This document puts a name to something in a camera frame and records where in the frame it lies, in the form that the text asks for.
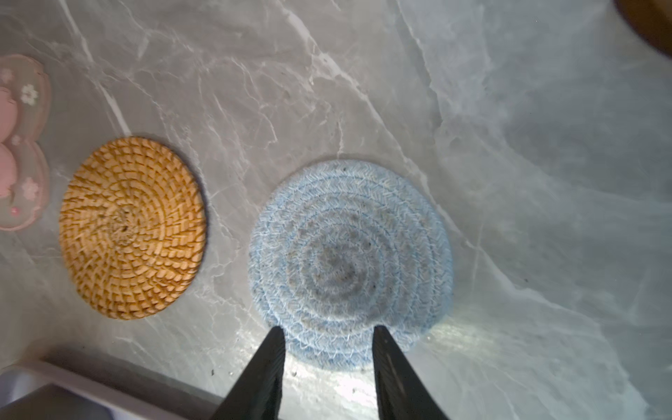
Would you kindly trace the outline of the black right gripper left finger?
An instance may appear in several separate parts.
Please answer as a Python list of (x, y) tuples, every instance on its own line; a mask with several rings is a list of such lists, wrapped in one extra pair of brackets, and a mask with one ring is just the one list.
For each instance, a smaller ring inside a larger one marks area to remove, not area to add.
[(272, 327), (211, 419), (278, 419), (285, 355), (285, 333)]

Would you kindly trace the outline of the light blue woven coaster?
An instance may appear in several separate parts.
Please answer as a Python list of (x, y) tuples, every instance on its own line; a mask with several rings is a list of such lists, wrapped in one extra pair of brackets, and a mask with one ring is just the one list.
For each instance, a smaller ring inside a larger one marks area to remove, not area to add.
[(361, 160), (306, 166), (271, 194), (250, 237), (248, 280), (262, 319), (301, 362), (354, 371), (377, 326), (412, 348), (450, 311), (453, 255), (432, 203)]

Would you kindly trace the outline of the pink flower coaster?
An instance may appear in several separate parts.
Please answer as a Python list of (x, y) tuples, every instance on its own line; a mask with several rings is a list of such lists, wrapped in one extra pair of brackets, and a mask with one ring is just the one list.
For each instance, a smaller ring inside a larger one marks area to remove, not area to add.
[(22, 54), (1, 58), (1, 229), (38, 220), (49, 201), (49, 170), (38, 144), (51, 107), (44, 67)]

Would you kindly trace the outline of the brown wooden round coaster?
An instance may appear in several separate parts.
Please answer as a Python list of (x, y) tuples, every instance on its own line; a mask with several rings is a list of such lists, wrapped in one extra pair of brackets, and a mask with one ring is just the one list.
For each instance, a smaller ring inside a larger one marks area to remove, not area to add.
[(639, 37), (671, 57), (671, 0), (615, 0), (614, 3)]

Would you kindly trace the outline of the tan rattan round coaster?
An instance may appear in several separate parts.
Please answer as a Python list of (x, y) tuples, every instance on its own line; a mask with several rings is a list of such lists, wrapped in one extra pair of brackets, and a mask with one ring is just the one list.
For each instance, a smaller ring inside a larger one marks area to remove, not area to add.
[(192, 283), (207, 243), (201, 189), (162, 143), (133, 136), (93, 152), (59, 213), (59, 246), (76, 291), (102, 315), (139, 320)]

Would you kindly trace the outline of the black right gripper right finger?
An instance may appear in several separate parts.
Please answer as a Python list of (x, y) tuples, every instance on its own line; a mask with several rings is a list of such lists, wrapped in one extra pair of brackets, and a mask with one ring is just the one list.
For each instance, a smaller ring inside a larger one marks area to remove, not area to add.
[(384, 325), (374, 328), (372, 354), (380, 419), (449, 419)]

